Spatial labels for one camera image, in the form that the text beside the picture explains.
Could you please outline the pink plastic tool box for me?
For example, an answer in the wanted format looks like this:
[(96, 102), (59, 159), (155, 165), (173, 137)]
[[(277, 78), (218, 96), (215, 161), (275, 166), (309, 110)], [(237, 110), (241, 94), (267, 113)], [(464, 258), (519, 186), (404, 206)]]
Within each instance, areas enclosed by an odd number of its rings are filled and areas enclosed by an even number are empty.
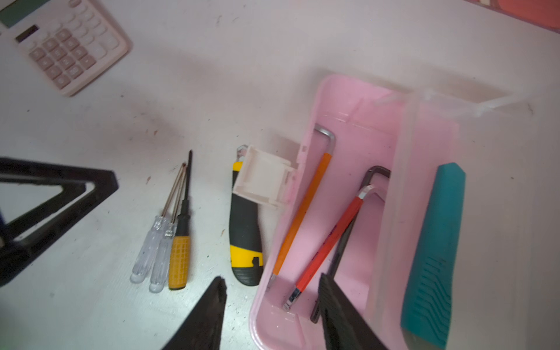
[[(331, 162), (270, 290), (282, 242), (335, 134)], [(335, 280), (390, 349), (437, 169), (466, 174), (452, 284), (449, 349), (559, 348), (559, 86), (480, 104), (433, 90), (400, 93), (332, 75), (319, 86), (295, 161), (250, 147), (233, 192), (278, 209), (274, 243), (249, 315), (261, 349), (323, 349), (310, 320), (313, 278), (282, 308), (321, 243), (373, 177)]]

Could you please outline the black yellow utility knife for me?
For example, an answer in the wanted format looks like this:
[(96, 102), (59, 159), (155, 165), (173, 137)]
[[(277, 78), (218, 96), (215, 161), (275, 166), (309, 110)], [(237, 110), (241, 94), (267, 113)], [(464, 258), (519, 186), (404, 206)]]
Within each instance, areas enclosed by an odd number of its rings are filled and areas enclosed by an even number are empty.
[(232, 193), (229, 219), (230, 264), (243, 285), (258, 286), (264, 259), (258, 205)]

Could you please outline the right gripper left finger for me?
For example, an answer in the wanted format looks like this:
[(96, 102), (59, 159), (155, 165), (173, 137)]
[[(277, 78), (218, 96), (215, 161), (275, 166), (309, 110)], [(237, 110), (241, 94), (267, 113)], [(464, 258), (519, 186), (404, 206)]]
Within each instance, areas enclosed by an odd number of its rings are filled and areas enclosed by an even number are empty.
[(163, 349), (219, 349), (227, 301), (223, 277), (215, 277)]

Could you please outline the orange sleeve hex key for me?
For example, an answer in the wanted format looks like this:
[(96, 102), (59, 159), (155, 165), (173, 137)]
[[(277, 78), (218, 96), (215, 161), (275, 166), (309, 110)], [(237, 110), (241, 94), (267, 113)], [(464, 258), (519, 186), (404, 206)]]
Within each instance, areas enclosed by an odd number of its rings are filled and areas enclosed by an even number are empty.
[(329, 129), (325, 128), (324, 126), (320, 125), (320, 124), (315, 124), (314, 130), (326, 137), (328, 137), (329, 141), (328, 141), (328, 147), (326, 149), (326, 151), (323, 153), (322, 158), (319, 162), (319, 165), (316, 168), (316, 171), (314, 172), (313, 178), (305, 192), (305, 195), (302, 199), (302, 201), (300, 202), (300, 206), (298, 207), (295, 216), (293, 218), (293, 221), (291, 223), (291, 226), (289, 228), (289, 230), (287, 231), (287, 235), (285, 236), (278, 257), (276, 259), (274, 268), (273, 268), (273, 272), (271, 274), (271, 278), (268, 281), (267, 290), (270, 290), (270, 288), (272, 287), (272, 285), (274, 284), (274, 281), (276, 280), (276, 278), (278, 277), (281, 268), (284, 265), (284, 261), (287, 258), (287, 255), (290, 251), (290, 248), (295, 240), (295, 237), (300, 229), (300, 226), (303, 223), (303, 220), (305, 219), (306, 213), (309, 210), (309, 207), (314, 199), (314, 196), (316, 194), (316, 191), (318, 190), (322, 179), (326, 173), (326, 170), (328, 169), (328, 166), (331, 162), (332, 156), (333, 156), (333, 151), (335, 149), (335, 145), (336, 145), (336, 138), (335, 138), (335, 134), (330, 131)]

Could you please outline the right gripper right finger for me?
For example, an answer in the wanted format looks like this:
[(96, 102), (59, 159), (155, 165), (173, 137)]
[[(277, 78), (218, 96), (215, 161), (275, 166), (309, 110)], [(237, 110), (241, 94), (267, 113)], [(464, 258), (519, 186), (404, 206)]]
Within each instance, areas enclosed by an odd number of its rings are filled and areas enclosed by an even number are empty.
[(334, 278), (319, 280), (319, 310), (326, 349), (386, 349)]

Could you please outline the clear handle screwdriver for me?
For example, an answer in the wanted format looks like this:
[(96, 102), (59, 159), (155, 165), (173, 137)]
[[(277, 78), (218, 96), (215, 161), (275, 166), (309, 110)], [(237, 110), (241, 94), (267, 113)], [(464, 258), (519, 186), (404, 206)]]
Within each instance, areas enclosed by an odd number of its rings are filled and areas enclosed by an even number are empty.
[(179, 186), (179, 181), (182, 179), (182, 174), (184, 173), (185, 167), (186, 167), (186, 163), (183, 163), (179, 167), (179, 172), (176, 175), (176, 179), (172, 185), (166, 203), (163, 206), (163, 210), (161, 214), (155, 217), (154, 223), (144, 239), (143, 245), (141, 247), (140, 252), (137, 255), (130, 276), (130, 281), (133, 284), (142, 283), (146, 279), (151, 268), (153, 267), (153, 264), (155, 262), (155, 257), (157, 255), (157, 249), (159, 248), (160, 245), (160, 240), (163, 238), (164, 230), (170, 223), (170, 220), (167, 217), (169, 207), (176, 195), (176, 191)]
[(176, 219), (181, 207), (182, 191), (184, 190), (184, 186), (185, 175), (182, 174), (179, 176), (176, 190), (174, 192), (174, 208), (172, 211), (171, 221), (166, 226), (165, 233), (163, 234), (163, 238), (160, 240), (157, 255), (155, 257), (149, 286), (149, 291), (151, 293), (160, 293), (166, 286), (166, 282), (169, 278), (169, 264), (172, 253), (171, 248), (176, 233)]

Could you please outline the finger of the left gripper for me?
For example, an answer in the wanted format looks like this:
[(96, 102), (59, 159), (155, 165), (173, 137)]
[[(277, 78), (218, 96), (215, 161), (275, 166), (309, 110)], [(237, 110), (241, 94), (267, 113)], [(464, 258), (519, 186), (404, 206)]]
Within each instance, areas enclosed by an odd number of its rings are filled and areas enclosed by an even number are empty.
[(1, 220), (1, 286), (9, 284), (119, 188), (115, 172), (14, 158), (1, 159), (1, 182), (61, 192), (16, 219)]

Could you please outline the yellow handle screwdriver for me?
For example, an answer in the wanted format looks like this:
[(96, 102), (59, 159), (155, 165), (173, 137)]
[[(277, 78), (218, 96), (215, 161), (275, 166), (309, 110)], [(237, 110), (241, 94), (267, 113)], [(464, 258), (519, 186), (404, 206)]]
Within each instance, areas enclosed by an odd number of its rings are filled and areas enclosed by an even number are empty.
[(192, 173), (192, 150), (188, 154), (185, 181), (181, 192), (181, 206), (176, 219), (176, 233), (172, 243), (169, 264), (169, 289), (181, 290), (186, 287), (190, 266), (190, 180)]

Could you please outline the teal utility knife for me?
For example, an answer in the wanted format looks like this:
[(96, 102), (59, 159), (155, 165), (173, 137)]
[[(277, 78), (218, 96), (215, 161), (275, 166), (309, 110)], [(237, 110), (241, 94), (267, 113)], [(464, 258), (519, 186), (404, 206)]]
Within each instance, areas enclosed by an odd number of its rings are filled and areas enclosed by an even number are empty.
[(408, 349), (446, 348), (465, 180), (456, 163), (437, 168), (403, 300), (400, 326)]

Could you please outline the red sleeve hex key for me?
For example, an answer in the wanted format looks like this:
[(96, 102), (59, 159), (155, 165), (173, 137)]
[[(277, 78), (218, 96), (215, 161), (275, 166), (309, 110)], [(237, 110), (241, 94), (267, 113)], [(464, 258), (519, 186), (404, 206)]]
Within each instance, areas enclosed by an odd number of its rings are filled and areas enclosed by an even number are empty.
[(345, 212), (341, 215), (338, 222), (332, 228), (331, 232), (329, 232), (325, 240), (322, 242), (322, 245), (316, 251), (315, 255), (296, 281), (293, 292), (282, 306), (284, 310), (289, 311), (296, 300), (299, 299), (301, 293), (306, 290), (306, 287), (308, 287), (314, 275), (317, 273), (317, 271), (319, 271), (319, 268), (321, 267), (327, 256), (330, 254), (331, 250), (344, 234), (345, 230), (350, 225), (352, 220), (357, 216), (360, 208), (365, 201), (365, 198), (368, 195), (375, 193), (376, 191), (376, 185), (366, 185), (353, 198)]

